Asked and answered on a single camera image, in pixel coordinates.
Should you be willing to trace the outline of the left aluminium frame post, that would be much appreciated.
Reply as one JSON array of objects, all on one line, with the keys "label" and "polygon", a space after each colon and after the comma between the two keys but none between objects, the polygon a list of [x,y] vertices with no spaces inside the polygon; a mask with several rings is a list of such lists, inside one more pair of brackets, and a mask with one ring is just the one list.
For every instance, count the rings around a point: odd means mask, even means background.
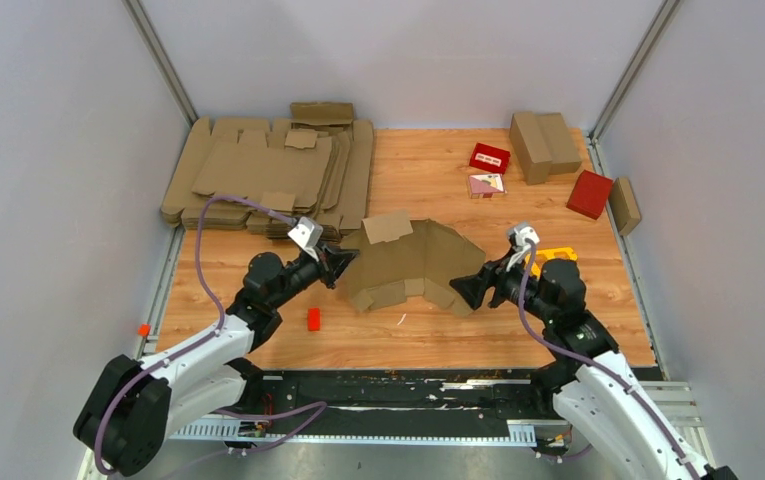
[{"label": "left aluminium frame post", "polygon": [[173,100],[180,110],[182,117],[189,126],[192,126],[199,116],[190,96],[183,86],[181,77],[177,73],[164,45],[162,44],[145,5],[140,0],[123,0],[122,3],[173,97]]}]

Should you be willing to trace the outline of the closed red box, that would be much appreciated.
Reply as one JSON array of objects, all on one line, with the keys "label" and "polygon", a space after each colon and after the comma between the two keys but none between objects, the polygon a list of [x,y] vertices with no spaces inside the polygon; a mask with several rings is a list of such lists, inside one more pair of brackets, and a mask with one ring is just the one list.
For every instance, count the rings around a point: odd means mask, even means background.
[{"label": "closed red box", "polygon": [[605,210],[614,180],[592,171],[582,171],[573,186],[566,207],[592,220]]}]

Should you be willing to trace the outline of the tall brown cardboard box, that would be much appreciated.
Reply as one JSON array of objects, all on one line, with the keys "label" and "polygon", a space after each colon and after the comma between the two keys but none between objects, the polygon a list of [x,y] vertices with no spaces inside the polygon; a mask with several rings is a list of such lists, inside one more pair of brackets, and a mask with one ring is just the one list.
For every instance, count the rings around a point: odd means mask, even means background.
[{"label": "tall brown cardboard box", "polygon": [[528,185],[547,181],[552,155],[542,133],[537,116],[530,111],[512,115],[509,139]]}]

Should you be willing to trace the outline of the red open box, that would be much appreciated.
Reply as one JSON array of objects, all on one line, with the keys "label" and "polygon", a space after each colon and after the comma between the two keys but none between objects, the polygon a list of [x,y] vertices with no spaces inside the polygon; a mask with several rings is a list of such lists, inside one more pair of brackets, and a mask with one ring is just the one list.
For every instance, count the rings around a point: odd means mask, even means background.
[{"label": "red open box", "polygon": [[499,147],[477,142],[468,165],[485,172],[504,174],[511,160],[511,152]]}]

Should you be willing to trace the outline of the pink white small card box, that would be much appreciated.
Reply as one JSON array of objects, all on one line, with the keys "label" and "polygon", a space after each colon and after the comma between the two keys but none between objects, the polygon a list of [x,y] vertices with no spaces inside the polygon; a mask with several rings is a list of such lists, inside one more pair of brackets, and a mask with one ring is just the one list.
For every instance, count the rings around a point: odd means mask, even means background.
[{"label": "pink white small card box", "polygon": [[488,199],[507,193],[501,174],[474,174],[467,177],[469,197],[471,199]]}]

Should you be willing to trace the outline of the flat brown cardboard box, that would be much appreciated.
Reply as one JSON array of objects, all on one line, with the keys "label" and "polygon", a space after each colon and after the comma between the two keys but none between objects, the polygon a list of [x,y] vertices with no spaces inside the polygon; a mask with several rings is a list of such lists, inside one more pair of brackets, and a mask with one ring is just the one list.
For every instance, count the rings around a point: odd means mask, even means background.
[{"label": "flat brown cardboard box", "polygon": [[575,173],[582,164],[576,144],[561,113],[536,115],[551,155],[551,175]]}]

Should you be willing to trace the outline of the aluminium frame post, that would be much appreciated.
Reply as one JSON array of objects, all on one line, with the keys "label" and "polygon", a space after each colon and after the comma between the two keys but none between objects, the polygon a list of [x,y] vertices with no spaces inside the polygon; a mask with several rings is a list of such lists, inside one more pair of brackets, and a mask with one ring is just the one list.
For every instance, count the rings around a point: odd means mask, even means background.
[{"label": "aluminium frame post", "polygon": [[177,73],[164,45],[162,44],[145,5],[140,0],[123,0],[122,3],[173,97],[173,100],[180,110],[182,117],[189,126],[192,126],[199,116],[190,96],[183,86],[181,77]]},{"label": "aluminium frame post", "polygon": [[664,0],[660,2],[650,24],[589,132],[591,142],[598,141],[613,122],[644,65],[682,5],[682,0]]}]

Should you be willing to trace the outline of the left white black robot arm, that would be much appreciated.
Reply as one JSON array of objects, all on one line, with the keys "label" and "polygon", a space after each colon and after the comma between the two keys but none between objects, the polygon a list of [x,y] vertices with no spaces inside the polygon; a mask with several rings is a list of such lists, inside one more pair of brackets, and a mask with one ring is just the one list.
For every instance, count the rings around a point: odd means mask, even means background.
[{"label": "left white black robot arm", "polygon": [[104,475],[132,476],[180,428],[223,407],[256,411],[264,386],[247,354],[282,323],[280,307],[316,282],[333,288],[359,255],[327,242],[291,262],[273,252],[253,257],[243,286],[217,321],[172,348],[135,360],[111,359],[77,416],[74,436]]}]

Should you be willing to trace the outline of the stack of flat cardboard sheets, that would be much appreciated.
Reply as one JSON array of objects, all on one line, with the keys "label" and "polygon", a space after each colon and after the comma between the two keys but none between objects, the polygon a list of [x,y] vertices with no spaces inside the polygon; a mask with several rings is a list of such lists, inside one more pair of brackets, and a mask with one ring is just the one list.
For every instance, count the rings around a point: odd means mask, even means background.
[{"label": "stack of flat cardboard sheets", "polygon": [[170,226],[286,238],[287,225],[255,209],[260,204],[307,216],[325,239],[338,241],[367,214],[375,137],[373,123],[344,102],[294,102],[289,116],[272,119],[202,117],[189,131],[160,214]]}]

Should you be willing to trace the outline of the right aluminium frame post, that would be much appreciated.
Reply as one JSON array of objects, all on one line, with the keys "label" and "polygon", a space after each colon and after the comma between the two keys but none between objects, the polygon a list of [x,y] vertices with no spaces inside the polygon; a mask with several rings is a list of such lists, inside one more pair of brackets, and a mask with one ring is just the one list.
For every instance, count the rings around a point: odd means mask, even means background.
[{"label": "right aluminium frame post", "polygon": [[598,141],[613,122],[644,65],[682,5],[682,0],[664,0],[660,2],[650,24],[589,132],[591,142]]}]

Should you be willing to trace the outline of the small brown box at edge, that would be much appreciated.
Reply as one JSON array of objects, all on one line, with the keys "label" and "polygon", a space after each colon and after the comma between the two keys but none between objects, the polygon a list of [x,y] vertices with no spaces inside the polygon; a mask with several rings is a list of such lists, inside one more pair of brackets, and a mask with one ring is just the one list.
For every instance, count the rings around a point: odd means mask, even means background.
[{"label": "small brown box at edge", "polygon": [[609,206],[619,235],[628,235],[641,222],[642,215],[627,177],[615,180],[609,195]]}]

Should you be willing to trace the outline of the small red block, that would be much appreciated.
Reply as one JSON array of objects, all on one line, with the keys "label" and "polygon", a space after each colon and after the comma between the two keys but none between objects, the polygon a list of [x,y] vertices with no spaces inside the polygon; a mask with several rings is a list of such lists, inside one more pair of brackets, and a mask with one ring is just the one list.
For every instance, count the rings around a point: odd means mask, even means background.
[{"label": "small red block", "polygon": [[311,332],[316,332],[321,329],[322,314],[321,310],[317,307],[309,308],[307,315],[307,329]]}]

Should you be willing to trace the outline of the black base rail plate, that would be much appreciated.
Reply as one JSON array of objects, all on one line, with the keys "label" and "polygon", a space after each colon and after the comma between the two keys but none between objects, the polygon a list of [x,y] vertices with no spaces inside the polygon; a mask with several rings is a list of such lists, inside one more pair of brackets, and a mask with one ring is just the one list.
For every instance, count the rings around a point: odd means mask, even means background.
[{"label": "black base rail plate", "polygon": [[514,424],[537,438],[572,434],[530,369],[266,370],[254,376],[240,414],[264,414],[266,430],[332,437],[501,438]]}]

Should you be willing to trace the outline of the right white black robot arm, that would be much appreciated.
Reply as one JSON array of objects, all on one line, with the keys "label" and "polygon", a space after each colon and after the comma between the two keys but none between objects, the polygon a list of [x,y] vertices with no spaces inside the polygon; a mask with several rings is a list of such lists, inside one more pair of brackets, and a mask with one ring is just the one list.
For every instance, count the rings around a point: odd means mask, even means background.
[{"label": "right white black robot arm", "polygon": [[546,261],[539,276],[491,261],[451,280],[472,308],[486,292],[495,308],[513,303],[525,330],[554,356],[538,369],[529,403],[578,430],[623,479],[733,479],[692,447],[644,390],[614,337],[587,309],[576,261]]}]

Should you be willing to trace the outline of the yellow plastic triangle frame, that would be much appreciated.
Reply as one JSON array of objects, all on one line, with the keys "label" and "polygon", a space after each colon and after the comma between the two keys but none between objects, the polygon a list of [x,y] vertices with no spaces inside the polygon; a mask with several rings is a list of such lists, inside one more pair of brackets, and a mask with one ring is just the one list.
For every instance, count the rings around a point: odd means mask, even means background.
[{"label": "yellow plastic triangle frame", "polygon": [[539,249],[536,252],[535,261],[531,268],[531,275],[534,277],[539,277],[543,264],[553,259],[577,261],[578,255],[571,247],[546,248],[543,250]]}]

